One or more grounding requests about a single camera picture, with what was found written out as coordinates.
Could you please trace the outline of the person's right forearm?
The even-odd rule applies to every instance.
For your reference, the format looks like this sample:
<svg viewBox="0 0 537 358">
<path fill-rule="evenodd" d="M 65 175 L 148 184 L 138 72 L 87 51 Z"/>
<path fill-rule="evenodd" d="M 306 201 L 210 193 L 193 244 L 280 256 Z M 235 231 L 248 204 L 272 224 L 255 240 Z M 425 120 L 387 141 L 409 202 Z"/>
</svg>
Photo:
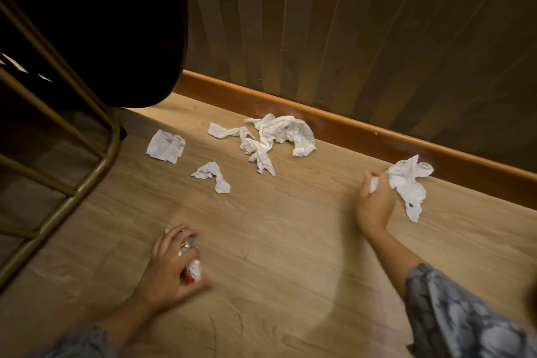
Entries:
<svg viewBox="0 0 537 358">
<path fill-rule="evenodd" d="M 537 358 L 537 342 L 385 229 L 365 233 L 404 302 L 413 358 Z"/>
</svg>

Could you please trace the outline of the person's left forearm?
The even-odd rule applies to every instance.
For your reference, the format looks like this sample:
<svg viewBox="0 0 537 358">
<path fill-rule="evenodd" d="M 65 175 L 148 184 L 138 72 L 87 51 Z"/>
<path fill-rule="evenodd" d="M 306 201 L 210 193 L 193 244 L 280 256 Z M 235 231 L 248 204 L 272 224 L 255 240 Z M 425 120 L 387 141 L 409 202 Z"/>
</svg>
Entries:
<svg viewBox="0 0 537 358">
<path fill-rule="evenodd" d="M 132 294 L 98 323 L 68 333 L 24 358 L 120 358 L 131 337 L 160 309 L 141 294 Z"/>
</svg>

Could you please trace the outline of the gold metal chair frame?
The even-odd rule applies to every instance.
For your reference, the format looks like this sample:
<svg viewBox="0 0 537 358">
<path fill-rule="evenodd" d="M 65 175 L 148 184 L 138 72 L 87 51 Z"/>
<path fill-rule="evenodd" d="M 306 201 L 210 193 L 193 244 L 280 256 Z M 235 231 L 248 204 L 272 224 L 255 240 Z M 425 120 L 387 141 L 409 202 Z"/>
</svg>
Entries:
<svg viewBox="0 0 537 358">
<path fill-rule="evenodd" d="M 0 0 L 0 294 L 104 178 L 114 109 L 14 0 Z"/>
</svg>

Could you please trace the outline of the square crumpled white tissue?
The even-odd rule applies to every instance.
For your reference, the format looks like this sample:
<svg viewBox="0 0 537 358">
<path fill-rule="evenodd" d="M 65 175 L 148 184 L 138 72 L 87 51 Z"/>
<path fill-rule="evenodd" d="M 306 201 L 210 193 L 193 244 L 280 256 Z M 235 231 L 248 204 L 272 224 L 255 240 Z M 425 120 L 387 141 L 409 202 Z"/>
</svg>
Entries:
<svg viewBox="0 0 537 358">
<path fill-rule="evenodd" d="M 186 141 L 179 135 L 158 130 L 151 138 L 145 154 L 175 164 L 184 152 Z"/>
</svg>

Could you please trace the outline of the small twisted white tissue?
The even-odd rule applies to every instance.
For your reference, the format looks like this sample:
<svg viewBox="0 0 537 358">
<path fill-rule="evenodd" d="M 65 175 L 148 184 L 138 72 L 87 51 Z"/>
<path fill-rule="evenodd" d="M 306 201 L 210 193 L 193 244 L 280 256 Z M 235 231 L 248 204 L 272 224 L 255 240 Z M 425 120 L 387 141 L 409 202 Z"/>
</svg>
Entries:
<svg viewBox="0 0 537 358">
<path fill-rule="evenodd" d="M 202 180 L 214 178 L 215 191 L 219 194 L 228 194 L 231 191 L 230 184 L 225 181 L 218 164 L 214 161 L 208 162 L 205 165 L 200 166 L 195 172 L 191 174 L 191 177 Z"/>
</svg>

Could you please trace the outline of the wooden baseboard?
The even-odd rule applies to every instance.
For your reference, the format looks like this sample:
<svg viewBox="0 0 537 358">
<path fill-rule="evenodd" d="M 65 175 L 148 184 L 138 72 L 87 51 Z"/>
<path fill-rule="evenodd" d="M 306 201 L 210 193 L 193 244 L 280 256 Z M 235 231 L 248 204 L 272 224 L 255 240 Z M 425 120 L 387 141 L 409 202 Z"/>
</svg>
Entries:
<svg viewBox="0 0 537 358">
<path fill-rule="evenodd" d="M 417 154 L 433 166 L 436 178 L 537 210 L 537 173 L 190 70 L 183 71 L 174 92 L 252 118 L 291 115 L 303 119 L 316 139 L 392 164 Z"/>
</svg>

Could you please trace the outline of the person's right hand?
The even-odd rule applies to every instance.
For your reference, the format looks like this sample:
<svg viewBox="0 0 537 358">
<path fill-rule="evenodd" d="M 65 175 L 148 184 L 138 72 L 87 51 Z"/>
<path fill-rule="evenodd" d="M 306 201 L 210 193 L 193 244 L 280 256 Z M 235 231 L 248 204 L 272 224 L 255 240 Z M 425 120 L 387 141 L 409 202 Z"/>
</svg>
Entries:
<svg viewBox="0 0 537 358">
<path fill-rule="evenodd" d="M 366 199 L 361 199 L 360 189 L 355 205 L 357 226 L 367 240 L 379 232 L 386 231 L 395 207 L 395 194 L 390 187 L 388 175 L 384 172 L 379 173 L 381 174 L 376 191 Z"/>
</svg>

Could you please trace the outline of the large crumpled white tissue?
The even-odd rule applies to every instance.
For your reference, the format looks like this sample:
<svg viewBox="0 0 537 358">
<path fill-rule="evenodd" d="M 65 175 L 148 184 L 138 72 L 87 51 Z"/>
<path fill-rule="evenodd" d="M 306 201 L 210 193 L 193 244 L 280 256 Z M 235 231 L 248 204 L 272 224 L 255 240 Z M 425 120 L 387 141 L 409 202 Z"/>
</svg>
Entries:
<svg viewBox="0 0 537 358">
<path fill-rule="evenodd" d="M 290 142 L 294 144 L 292 155 L 306 157 L 316 150 L 316 139 L 312 129 L 301 119 L 293 116 L 275 117 L 267 114 L 263 118 L 248 118 L 245 123 L 251 123 L 258 131 L 259 139 L 255 139 L 247 126 L 226 129 L 218 124 L 211 123 L 208 134 L 218 139 L 226 137 L 239 137 L 240 149 L 250 155 L 249 161 L 257 164 L 259 174 L 268 171 L 275 176 L 275 170 L 268 152 L 274 143 Z"/>
</svg>

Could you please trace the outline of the red and white wrapper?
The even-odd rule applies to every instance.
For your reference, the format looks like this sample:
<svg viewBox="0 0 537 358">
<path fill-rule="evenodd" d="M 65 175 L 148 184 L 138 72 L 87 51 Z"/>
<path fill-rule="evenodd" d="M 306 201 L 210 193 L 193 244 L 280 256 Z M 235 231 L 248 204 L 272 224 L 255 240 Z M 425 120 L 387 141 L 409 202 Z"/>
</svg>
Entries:
<svg viewBox="0 0 537 358">
<path fill-rule="evenodd" d="M 185 241 L 182 242 L 179 251 L 178 256 L 181 257 L 181 255 L 186 252 L 190 248 L 194 248 L 193 246 L 193 237 L 190 236 L 185 239 Z M 192 283 L 195 283 L 196 281 L 202 279 L 202 265 L 201 262 L 198 259 L 193 259 L 191 262 L 189 262 L 182 270 L 180 274 L 182 282 L 184 282 L 186 285 L 190 285 Z"/>
</svg>

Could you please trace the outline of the person's left hand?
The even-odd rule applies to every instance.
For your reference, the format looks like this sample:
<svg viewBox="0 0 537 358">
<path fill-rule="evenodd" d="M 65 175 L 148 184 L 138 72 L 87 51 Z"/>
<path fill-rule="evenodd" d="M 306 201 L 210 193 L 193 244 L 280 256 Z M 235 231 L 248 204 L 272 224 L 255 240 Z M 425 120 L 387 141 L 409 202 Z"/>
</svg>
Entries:
<svg viewBox="0 0 537 358">
<path fill-rule="evenodd" d="M 158 312 L 170 309 L 188 299 L 179 297 L 179 288 L 186 285 L 182 282 L 180 274 L 189 262 L 199 259 L 199 252 L 194 247 L 179 257 L 178 251 L 186 238 L 195 237 L 198 232 L 187 226 L 176 226 L 155 243 L 152 256 L 134 294 L 141 294 L 154 300 L 160 305 Z"/>
</svg>

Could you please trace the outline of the black chair seat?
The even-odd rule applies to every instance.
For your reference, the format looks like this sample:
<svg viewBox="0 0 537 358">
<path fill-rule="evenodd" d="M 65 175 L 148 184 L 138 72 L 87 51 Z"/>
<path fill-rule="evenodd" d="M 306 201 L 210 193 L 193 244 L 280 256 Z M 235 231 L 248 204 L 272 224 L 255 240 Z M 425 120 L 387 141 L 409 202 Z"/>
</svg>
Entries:
<svg viewBox="0 0 537 358">
<path fill-rule="evenodd" d="M 13 1 L 106 105 L 156 105 L 184 70 L 187 0 Z"/>
</svg>

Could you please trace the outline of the torn white tissue with holes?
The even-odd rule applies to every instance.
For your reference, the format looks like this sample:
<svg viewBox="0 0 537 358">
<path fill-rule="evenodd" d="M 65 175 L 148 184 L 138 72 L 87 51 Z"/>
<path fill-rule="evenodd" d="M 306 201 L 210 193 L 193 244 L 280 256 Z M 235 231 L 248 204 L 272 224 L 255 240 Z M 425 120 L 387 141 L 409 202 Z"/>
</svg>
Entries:
<svg viewBox="0 0 537 358">
<path fill-rule="evenodd" d="M 392 190 L 398 192 L 406 206 L 406 215 L 413 223 L 418 223 L 422 212 L 421 204 L 426 199 L 426 189 L 417 181 L 434 171 L 432 165 L 421 162 L 419 155 L 400 160 L 386 171 Z"/>
</svg>

